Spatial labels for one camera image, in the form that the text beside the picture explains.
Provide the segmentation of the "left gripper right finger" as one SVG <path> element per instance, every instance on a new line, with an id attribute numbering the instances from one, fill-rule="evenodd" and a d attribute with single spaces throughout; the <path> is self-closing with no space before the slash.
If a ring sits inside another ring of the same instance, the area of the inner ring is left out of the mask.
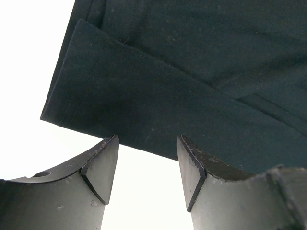
<path id="1" fill-rule="evenodd" d="M 177 138 L 187 211 L 196 230 L 304 230 L 307 171 L 275 166 L 260 174 L 240 170 Z"/>

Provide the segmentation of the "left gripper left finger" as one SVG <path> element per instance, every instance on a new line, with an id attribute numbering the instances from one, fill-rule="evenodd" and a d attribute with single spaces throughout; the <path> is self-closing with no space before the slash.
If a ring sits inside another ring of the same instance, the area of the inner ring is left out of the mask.
<path id="1" fill-rule="evenodd" d="M 1 180 L 3 230 L 99 230 L 110 201 L 119 138 L 112 135 L 89 150 L 31 178 Z"/>

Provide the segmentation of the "black t shirt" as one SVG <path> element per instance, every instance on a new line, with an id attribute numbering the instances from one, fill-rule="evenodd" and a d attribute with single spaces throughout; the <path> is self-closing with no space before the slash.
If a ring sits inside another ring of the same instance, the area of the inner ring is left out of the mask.
<path id="1" fill-rule="evenodd" d="M 251 173 L 307 165 L 304 0 L 77 0 L 41 119 Z"/>

